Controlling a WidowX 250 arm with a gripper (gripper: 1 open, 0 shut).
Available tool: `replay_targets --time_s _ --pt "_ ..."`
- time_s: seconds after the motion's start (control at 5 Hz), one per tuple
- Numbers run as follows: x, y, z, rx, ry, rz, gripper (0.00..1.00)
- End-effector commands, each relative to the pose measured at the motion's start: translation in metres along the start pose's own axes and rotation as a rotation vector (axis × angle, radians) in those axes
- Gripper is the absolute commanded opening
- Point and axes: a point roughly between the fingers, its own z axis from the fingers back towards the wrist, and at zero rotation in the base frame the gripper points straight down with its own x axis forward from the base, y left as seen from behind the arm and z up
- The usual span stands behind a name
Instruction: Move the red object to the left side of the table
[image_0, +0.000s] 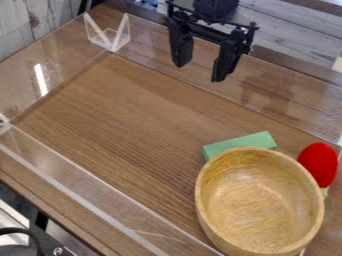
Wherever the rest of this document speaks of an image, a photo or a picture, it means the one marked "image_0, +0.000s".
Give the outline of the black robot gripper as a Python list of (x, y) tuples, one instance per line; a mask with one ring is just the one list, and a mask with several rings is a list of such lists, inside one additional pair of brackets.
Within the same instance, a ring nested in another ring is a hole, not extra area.
[(213, 61), (212, 82), (233, 72), (240, 55), (252, 48), (257, 23), (239, 11), (239, 0), (165, 0), (171, 59), (183, 67), (192, 59), (196, 36), (220, 44)]

